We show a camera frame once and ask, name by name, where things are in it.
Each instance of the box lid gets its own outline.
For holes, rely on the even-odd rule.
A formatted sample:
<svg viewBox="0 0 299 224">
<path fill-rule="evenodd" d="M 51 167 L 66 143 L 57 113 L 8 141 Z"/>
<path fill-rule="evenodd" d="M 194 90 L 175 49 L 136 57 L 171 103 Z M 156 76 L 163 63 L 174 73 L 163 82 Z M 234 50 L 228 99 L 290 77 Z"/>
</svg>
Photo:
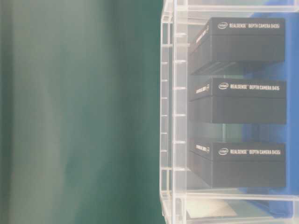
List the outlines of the box lid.
<svg viewBox="0 0 299 224">
<path fill-rule="evenodd" d="M 283 143 L 196 139 L 190 150 L 211 161 L 285 161 Z"/>
<path fill-rule="evenodd" d="M 286 82 L 264 79 L 211 78 L 199 84 L 191 100 L 207 96 L 241 98 L 286 98 Z"/>
<path fill-rule="evenodd" d="M 212 17 L 194 38 L 192 53 L 211 35 L 285 35 L 284 18 Z"/>
</svg>

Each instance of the green backdrop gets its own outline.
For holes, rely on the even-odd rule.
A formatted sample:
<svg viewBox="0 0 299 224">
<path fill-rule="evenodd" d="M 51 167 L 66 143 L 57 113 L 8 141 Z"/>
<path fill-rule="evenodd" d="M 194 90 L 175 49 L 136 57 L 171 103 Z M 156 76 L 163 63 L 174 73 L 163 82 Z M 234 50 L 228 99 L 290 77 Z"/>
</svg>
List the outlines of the green backdrop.
<svg viewBox="0 0 299 224">
<path fill-rule="evenodd" d="M 161 10 L 162 0 L 1 1 L 3 223 L 164 223 Z"/>
</svg>

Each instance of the acrylic display case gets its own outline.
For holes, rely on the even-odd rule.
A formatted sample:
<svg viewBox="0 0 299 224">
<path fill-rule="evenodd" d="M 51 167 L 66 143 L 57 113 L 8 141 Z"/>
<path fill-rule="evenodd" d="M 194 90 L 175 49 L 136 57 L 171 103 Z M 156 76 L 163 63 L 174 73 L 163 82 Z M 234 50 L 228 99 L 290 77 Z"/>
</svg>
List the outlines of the acrylic display case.
<svg viewBox="0 0 299 224">
<path fill-rule="evenodd" d="M 299 223 L 298 11 L 298 0 L 164 0 L 166 223 Z"/>
</svg>

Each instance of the blue panel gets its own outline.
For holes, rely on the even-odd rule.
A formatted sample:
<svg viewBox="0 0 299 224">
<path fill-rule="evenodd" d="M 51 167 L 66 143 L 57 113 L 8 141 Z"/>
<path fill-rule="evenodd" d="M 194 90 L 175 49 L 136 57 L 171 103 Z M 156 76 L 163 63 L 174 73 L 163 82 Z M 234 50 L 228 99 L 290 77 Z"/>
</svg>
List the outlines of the blue panel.
<svg viewBox="0 0 299 224">
<path fill-rule="evenodd" d="M 292 0 L 270 1 L 269 5 L 292 4 Z M 286 125 L 244 125 L 244 139 L 253 138 L 259 141 L 284 142 L 286 146 L 286 187 L 284 189 L 248 189 L 248 193 L 256 194 L 299 194 L 299 14 L 297 13 L 257 13 L 253 17 L 283 17 L 286 23 L 285 62 L 277 63 L 247 78 L 276 79 L 287 82 L 287 123 Z M 274 217 L 291 217 L 291 202 L 254 202 L 267 210 Z"/>
</svg>

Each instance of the black box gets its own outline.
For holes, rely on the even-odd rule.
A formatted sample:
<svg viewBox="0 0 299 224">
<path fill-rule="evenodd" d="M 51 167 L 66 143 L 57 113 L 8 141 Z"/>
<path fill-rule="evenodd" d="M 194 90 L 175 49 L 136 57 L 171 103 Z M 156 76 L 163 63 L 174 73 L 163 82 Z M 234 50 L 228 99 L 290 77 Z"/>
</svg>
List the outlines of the black box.
<svg viewBox="0 0 299 224">
<path fill-rule="evenodd" d="M 283 18 L 211 18 L 189 49 L 190 74 L 211 75 L 231 65 L 247 71 L 285 60 Z"/>
<path fill-rule="evenodd" d="M 192 122 L 285 124 L 286 82 L 211 78 L 189 92 Z"/>
<path fill-rule="evenodd" d="M 285 187 L 285 146 L 192 140 L 188 166 L 211 188 Z"/>
</svg>

